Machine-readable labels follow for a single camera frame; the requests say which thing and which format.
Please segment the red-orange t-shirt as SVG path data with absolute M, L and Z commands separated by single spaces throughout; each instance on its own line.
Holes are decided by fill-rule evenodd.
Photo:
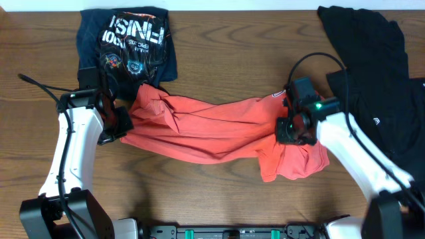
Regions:
M 281 175 L 306 178 L 329 164 L 320 143 L 286 145 L 275 136 L 276 120 L 288 115 L 281 91 L 264 98 L 215 105 L 139 87 L 129 110 L 133 129 L 121 141 L 189 163 L 212 165 L 258 158 L 266 183 Z

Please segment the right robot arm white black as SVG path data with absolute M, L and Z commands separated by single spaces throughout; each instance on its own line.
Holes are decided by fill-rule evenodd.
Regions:
M 424 183 L 400 169 L 366 136 L 337 98 L 286 98 L 288 115 L 276 122 L 276 139 L 326 147 L 355 180 L 368 202 L 364 218 L 340 216 L 315 238 L 423 238 Z

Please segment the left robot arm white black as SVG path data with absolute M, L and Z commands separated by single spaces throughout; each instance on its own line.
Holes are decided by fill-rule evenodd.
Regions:
M 96 147 L 132 128 L 107 90 L 65 93 L 57 99 L 60 124 L 50 171 L 19 216 L 29 238 L 138 238 L 136 220 L 112 220 L 92 194 Z

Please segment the folded navy printed t-shirt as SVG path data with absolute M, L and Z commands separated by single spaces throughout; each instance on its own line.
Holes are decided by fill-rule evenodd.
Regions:
M 97 68 L 113 96 L 135 100 L 142 84 L 177 79 L 169 12 L 157 7 L 87 9 L 76 35 L 80 69 Z

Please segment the black garment pile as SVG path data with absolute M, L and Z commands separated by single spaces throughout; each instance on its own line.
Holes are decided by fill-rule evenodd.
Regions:
M 424 180 L 424 79 L 410 78 L 404 35 L 380 13 L 319 7 L 346 71 L 327 75 L 368 138 L 415 181 Z

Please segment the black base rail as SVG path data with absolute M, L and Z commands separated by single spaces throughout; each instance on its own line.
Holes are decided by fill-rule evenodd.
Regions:
M 292 222 L 283 226 L 141 226 L 126 218 L 113 221 L 116 238 L 145 239 L 361 239 L 359 218 L 344 216 L 324 224 Z

